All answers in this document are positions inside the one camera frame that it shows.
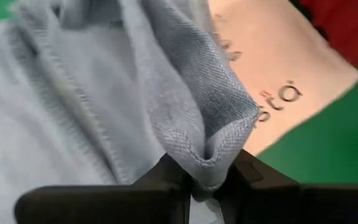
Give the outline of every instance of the red object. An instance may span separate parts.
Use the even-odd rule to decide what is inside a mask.
[[[313,14],[313,25],[327,33],[331,47],[358,66],[358,0],[300,0]]]

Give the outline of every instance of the green background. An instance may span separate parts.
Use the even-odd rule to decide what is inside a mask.
[[[0,19],[9,2],[0,0]],[[300,182],[358,183],[358,84],[259,158]]]

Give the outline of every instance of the gray towel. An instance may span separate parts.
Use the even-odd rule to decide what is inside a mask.
[[[257,106],[213,40],[205,0],[26,0],[12,11],[0,23],[1,224],[27,190],[131,184],[165,152],[198,200],[222,184]],[[191,214],[216,222],[205,203]]]

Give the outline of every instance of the light blue fabric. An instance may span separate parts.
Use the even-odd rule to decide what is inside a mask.
[[[0,22],[0,224],[28,190],[131,184],[165,152],[197,192],[222,184],[257,107],[212,38],[206,0],[12,11]],[[219,223],[214,212],[193,200],[190,222]]]

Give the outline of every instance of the denim-like cloth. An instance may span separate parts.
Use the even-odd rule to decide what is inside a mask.
[[[0,223],[43,185],[131,184],[167,152],[216,190],[257,105],[205,0],[26,0],[0,22]],[[191,223],[219,223],[192,201]]]

